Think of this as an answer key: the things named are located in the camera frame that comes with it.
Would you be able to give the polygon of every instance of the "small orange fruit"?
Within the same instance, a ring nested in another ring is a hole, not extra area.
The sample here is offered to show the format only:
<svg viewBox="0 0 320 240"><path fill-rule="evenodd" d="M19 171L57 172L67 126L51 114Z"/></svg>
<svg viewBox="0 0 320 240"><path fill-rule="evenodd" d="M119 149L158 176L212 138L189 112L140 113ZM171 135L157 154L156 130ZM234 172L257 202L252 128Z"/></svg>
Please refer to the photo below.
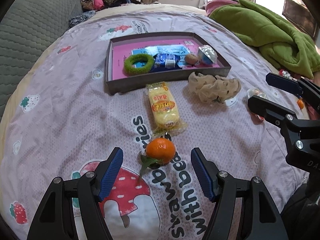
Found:
<svg viewBox="0 0 320 240"><path fill-rule="evenodd" d="M304 103L301 99L298 99L297 104L301 110L304 108Z"/></svg>
<svg viewBox="0 0 320 240"><path fill-rule="evenodd" d="M146 147L146 155L150 158L162 160L163 164L169 163L176 153L172 141L165 138L156 138Z"/></svg>

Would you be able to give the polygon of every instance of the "metal bolt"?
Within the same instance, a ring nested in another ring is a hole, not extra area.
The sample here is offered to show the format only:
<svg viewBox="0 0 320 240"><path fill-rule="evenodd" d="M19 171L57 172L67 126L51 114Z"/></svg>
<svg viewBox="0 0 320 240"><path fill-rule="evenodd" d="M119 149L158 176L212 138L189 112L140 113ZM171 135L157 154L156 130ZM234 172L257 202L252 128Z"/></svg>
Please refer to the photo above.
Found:
<svg viewBox="0 0 320 240"><path fill-rule="evenodd" d="M298 149L302 149L303 148L302 141L300 141L300 140L296 141L296 146L297 146Z"/></svg>
<svg viewBox="0 0 320 240"><path fill-rule="evenodd" d="M86 176L87 178L92 178L92 177L94 176L94 171L88 171L88 172L85 174L85 176Z"/></svg>
<svg viewBox="0 0 320 240"><path fill-rule="evenodd" d="M293 120L293 116L291 114L287 114L285 116L288 120L292 121Z"/></svg>
<svg viewBox="0 0 320 240"><path fill-rule="evenodd" d="M225 178L228 176L228 173L226 171L219 171L219 176Z"/></svg>
<svg viewBox="0 0 320 240"><path fill-rule="evenodd" d="M56 177L56 178L53 179L53 183L54 184L58 184L58 183L60 183L60 181L61 181L60 177Z"/></svg>
<svg viewBox="0 0 320 240"><path fill-rule="evenodd" d="M261 179L259 177L253 177L253 181L255 183L260 183L261 182Z"/></svg>

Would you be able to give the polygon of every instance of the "yellow bread bag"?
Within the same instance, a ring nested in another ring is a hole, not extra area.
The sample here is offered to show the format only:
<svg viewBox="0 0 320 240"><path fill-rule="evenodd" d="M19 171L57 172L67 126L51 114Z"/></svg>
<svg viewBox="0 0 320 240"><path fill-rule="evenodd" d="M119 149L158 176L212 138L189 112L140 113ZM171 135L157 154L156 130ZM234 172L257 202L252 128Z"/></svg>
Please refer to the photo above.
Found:
<svg viewBox="0 0 320 240"><path fill-rule="evenodd" d="M178 106L165 82L147 85L152 113L157 125L155 133L184 130L187 124L179 116Z"/></svg>

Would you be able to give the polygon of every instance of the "green hair tie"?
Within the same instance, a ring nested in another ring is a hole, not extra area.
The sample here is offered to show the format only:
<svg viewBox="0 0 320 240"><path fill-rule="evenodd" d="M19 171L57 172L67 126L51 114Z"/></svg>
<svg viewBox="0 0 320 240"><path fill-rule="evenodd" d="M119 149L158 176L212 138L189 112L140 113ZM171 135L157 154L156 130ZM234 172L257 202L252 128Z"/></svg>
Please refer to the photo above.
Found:
<svg viewBox="0 0 320 240"><path fill-rule="evenodd" d="M133 67L132 65L137 62L146 62L146 64L139 68ZM149 54L131 55L124 61L124 70L130 76L145 74L150 71L154 62L155 59Z"/></svg>

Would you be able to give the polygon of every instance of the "pink pillow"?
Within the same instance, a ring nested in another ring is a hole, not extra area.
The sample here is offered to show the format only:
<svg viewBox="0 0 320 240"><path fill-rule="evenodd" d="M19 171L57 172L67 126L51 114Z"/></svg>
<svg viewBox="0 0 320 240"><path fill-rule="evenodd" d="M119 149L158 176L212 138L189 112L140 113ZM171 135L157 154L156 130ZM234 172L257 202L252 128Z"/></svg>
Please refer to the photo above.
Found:
<svg viewBox="0 0 320 240"><path fill-rule="evenodd" d="M207 13L207 16L209 17L210 14L220 6L228 5L228 4L237 4L237 2L233 0L214 0L214 1L208 2L205 6L205 11Z"/></svg>

